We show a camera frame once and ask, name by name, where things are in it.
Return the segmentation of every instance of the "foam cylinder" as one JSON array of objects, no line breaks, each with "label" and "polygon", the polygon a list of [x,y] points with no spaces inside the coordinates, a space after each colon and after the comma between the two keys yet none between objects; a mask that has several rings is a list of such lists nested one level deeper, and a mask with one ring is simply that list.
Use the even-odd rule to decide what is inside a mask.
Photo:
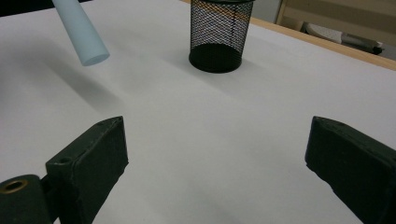
[{"label": "foam cylinder", "polygon": [[76,53],[84,66],[100,63],[110,56],[78,0],[52,0]]}]

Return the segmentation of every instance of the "wire mesh cup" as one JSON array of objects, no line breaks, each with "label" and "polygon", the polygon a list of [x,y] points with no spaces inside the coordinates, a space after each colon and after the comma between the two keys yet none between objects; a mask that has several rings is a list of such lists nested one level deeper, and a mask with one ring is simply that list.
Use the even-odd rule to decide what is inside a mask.
[{"label": "wire mesh cup", "polygon": [[190,63],[209,73],[241,65],[254,0],[191,0]]}]

